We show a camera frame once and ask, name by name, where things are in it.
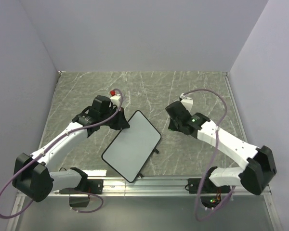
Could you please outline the small black-framed whiteboard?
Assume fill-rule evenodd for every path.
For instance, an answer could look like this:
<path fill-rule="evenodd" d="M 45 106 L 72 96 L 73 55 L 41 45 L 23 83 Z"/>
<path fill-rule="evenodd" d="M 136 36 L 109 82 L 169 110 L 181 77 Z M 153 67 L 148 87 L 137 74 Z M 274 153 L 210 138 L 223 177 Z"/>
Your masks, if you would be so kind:
<path fill-rule="evenodd" d="M 130 128 L 120 131 L 102 153 L 102 160 L 127 182 L 136 180 L 161 140 L 160 132 L 139 110 L 128 121 Z"/>

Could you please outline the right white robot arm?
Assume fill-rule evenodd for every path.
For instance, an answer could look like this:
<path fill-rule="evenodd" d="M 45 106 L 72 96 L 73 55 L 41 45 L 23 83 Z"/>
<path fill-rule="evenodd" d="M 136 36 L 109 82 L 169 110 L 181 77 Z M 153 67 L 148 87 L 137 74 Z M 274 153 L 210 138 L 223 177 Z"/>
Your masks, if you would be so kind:
<path fill-rule="evenodd" d="M 254 195 L 260 195 L 276 175 L 272 150 L 257 147 L 240 140 L 219 128 L 201 113 L 191 115 L 181 101 L 168 105 L 165 110 L 170 116 L 169 129 L 203 141 L 230 157 L 237 167 L 211 166 L 203 180 L 203 187 L 214 192 L 223 186 L 242 186 Z"/>

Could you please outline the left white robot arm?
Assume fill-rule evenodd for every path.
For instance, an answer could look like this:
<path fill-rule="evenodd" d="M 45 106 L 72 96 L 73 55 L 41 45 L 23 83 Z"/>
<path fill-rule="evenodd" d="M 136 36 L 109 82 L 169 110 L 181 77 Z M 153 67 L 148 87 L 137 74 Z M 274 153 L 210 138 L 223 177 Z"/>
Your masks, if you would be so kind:
<path fill-rule="evenodd" d="M 55 171 L 55 167 L 79 143 L 89 138 L 101 126 L 113 130 L 130 127 L 127 122 L 123 98 L 119 94 L 108 98 L 98 95 L 92 105 L 77 114 L 50 143 L 30 155 L 20 154 L 15 162 L 12 185 L 35 202 L 41 202 L 51 192 L 72 189 L 76 193 L 89 192 L 88 175 L 72 167 L 66 171 Z"/>

